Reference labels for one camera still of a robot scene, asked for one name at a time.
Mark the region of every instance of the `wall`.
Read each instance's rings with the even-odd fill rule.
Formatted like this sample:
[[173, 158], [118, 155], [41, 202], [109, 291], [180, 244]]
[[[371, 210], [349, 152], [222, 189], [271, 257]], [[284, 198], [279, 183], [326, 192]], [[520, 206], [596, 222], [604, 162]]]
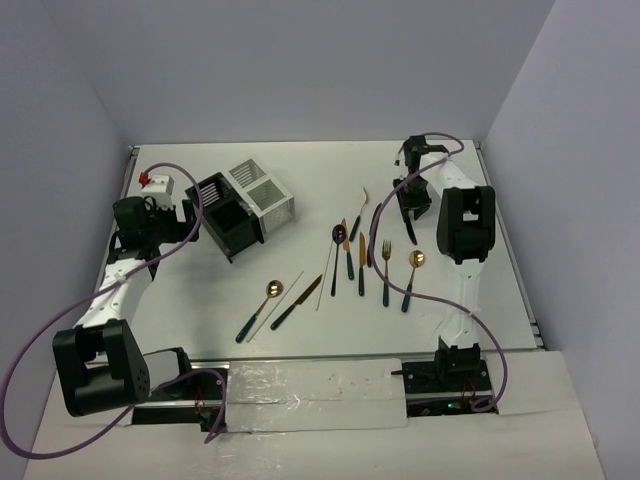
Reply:
[[[93, 291], [126, 148], [37, 0], [0, 8], [0, 372], [56, 311]], [[70, 325], [73, 317], [63, 322]], [[50, 339], [11, 383], [6, 413], [30, 448], [53, 378]], [[3, 479], [26, 461], [0, 444]]]
[[481, 139], [553, 0], [43, 0], [135, 143]]
[[609, 480], [640, 476], [638, 18], [637, 0], [557, 0], [485, 146]]

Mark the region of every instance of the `utensil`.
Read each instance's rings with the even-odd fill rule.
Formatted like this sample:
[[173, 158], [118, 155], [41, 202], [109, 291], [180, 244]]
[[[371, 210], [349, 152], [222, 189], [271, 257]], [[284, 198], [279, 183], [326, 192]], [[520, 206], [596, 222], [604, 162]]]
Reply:
[[276, 298], [278, 295], [282, 293], [282, 290], [283, 290], [282, 283], [280, 283], [278, 280], [271, 280], [269, 282], [269, 284], [267, 285], [267, 298], [264, 299], [264, 302], [262, 302], [262, 305], [260, 305], [260, 308], [256, 310], [256, 313], [254, 313], [253, 316], [249, 319], [249, 321], [245, 323], [244, 327], [242, 327], [242, 330], [240, 330], [240, 333], [236, 337], [236, 343], [242, 343], [242, 340], [244, 340], [244, 337], [247, 336], [247, 333], [249, 333], [249, 330], [251, 330], [251, 327], [253, 327], [253, 324], [258, 318], [258, 315], [260, 315], [260, 312], [262, 311], [264, 306], [267, 304], [269, 299]]
[[[382, 242], [382, 259], [384, 260], [384, 278], [389, 280], [389, 259], [391, 258], [391, 240]], [[382, 304], [389, 306], [389, 285], [384, 284], [382, 291]]]
[[[409, 254], [409, 263], [413, 267], [411, 271], [411, 278], [409, 279], [409, 285], [407, 285], [407, 292], [410, 292], [413, 288], [413, 276], [416, 273], [416, 268], [420, 268], [424, 265], [425, 256], [420, 250], [414, 250]], [[411, 300], [411, 295], [405, 294], [404, 299], [402, 300], [402, 311], [407, 313], [409, 311], [409, 301]]]
[[[401, 180], [396, 178], [393, 181], [393, 188], [396, 188], [400, 184]], [[409, 211], [404, 207], [404, 203], [402, 201], [402, 196], [400, 195], [400, 191], [396, 192], [396, 198], [398, 199], [398, 205], [400, 205], [400, 214], [402, 215], [402, 220], [404, 221], [405, 227], [407, 227], [407, 234], [409, 235], [409, 240], [414, 245], [418, 245], [418, 240], [416, 239], [416, 233], [413, 231], [413, 226], [411, 225], [411, 217], [409, 217]]]
[[280, 324], [282, 324], [282, 322], [284, 322], [284, 320], [289, 316], [289, 314], [293, 312], [293, 309], [296, 308], [297, 305], [302, 305], [304, 301], [309, 298], [309, 295], [311, 295], [313, 291], [318, 287], [318, 285], [320, 285], [320, 280], [322, 280], [322, 275], [316, 278], [313, 283], [309, 285], [304, 292], [302, 292], [302, 295], [300, 295], [298, 299], [293, 302], [293, 304], [289, 308], [287, 308], [282, 315], [276, 318], [276, 321], [271, 324], [271, 330], [277, 329]]
[[358, 275], [358, 295], [364, 297], [364, 266], [367, 263], [367, 249], [364, 245], [364, 233], [360, 232], [360, 272]]
[[[371, 225], [369, 225], [369, 238], [371, 238], [371, 232], [373, 231], [373, 219], [376, 218], [378, 210], [380, 210], [381, 206], [382, 204], [379, 203], [376, 209], [373, 211], [373, 216], [371, 217]], [[371, 252], [369, 250], [367, 250], [367, 267], [371, 268]]]
[[269, 320], [269, 317], [271, 317], [271, 315], [273, 314], [273, 312], [275, 312], [278, 307], [280, 306], [280, 304], [282, 303], [282, 301], [287, 298], [287, 295], [289, 294], [289, 292], [293, 289], [293, 287], [295, 287], [296, 283], [298, 283], [298, 280], [300, 280], [300, 277], [302, 277], [302, 274], [304, 273], [304, 270], [300, 272], [300, 275], [298, 275], [296, 277], [296, 279], [293, 281], [293, 283], [289, 286], [289, 288], [287, 288], [284, 292], [284, 294], [280, 297], [280, 300], [278, 300], [278, 302], [276, 303], [276, 306], [273, 307], [273, 309], [267, 314], [266, 317], [264, 317], [264, 319], [262, 320], [262, 322], [260, 322], [260, 325], [258, 325], [256, 328], [253, 329], [252, 333], [247, 337], [247, 343], [249, 343], [251, 340], [253, 340], [253, 337], [256, 336], [256, 333], [258, 333], [260, 331], [260, 329], [262, 328], [262, 326], [267, 322], [267, 320]]
[[336, 244], [336, 264], [333, 267], [333, 282], [331, 283], [331, 296], [336, 296], [336, 274], [338, 273], [338, 253], [340, 252], [340, 244], [347, 238], [347, 230], [342, 225], [336, 225], [331, 232], [331, 238], [333, 238]]
[[[347, 231], [347, 221], [342, 219], [342, 226], [344, 227], [345, 232]], [[353, 274], [353, 260], [351, 259], [351, 248], [349, 247], [349, 238], [344, 239], [344, 243], [342, 244], [345, 251], [347, 252], [347, 277], [349, 280], [353, 280], [355, 275]]]
[[349, 235], [350, 242], [353, 242], [356, 239], [356, 233], [358, 232], [358, 226], [360, 225], [360, 216], [362, 215], [362, 210], [364, 210], [364, 206], [369, 201], [369, 195], [367, 195], [367, 189], [362, 187], [362, 191], [364, 192], [364, 203], [362, 204], [362, 207], [360, 207], [360, 213], [358, 213], [358, 216], [356, 217], [356, 221], [353, 222], [351, 235]]
[[320, 300], [322, 300], [322, 292], [324, 292], [324, 281], [327, 278], [327, 270], [329, 270], [329, 260], [331, 260], [331, 249], [333, 248], [333, 238], [329, 244], [329, 253], [327, 253], [327, 263], [324, 266], [324, 275], [322, 276], [322, 285], [320, 285], [320, 295], [318, 295], [318, 303], [316, 304], [316, 312], [320, 309]]

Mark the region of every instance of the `red component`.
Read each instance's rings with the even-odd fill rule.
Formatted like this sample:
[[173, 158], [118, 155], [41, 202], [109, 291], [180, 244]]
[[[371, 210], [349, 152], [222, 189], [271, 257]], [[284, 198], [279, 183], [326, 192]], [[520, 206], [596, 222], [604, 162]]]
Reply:
[[142, 172], [140, 174], [140, 178], [138, 178], [138, 182], [140, 182], [140, 185], [142, 185], [143, 187], [148, 185], [151, 182], [151, 179], [149, 178], [149, 175], [147, 175], [146, 173]]

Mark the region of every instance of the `white basket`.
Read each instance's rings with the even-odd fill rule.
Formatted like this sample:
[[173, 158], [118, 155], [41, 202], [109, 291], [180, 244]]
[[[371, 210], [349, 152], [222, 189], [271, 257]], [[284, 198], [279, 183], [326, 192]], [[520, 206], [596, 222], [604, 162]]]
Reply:
[[265, 240], [295, 218], [293, 195], [255, 157], [223, 174], [258, 217]]

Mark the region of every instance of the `gold fork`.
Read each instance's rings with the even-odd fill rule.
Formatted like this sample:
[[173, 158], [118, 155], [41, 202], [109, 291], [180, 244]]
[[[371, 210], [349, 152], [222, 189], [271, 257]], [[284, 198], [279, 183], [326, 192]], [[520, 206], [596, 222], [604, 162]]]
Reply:
[[[384, 278], [389, 280], [389, 259], [391, 258], [391, 240], [385, 240], [382, 242], [382, 258], [384, 259]], [[384, 290], [382, 291], [382, 304], [385, 307], [389, 306], [389, 285], [384, 284]]]

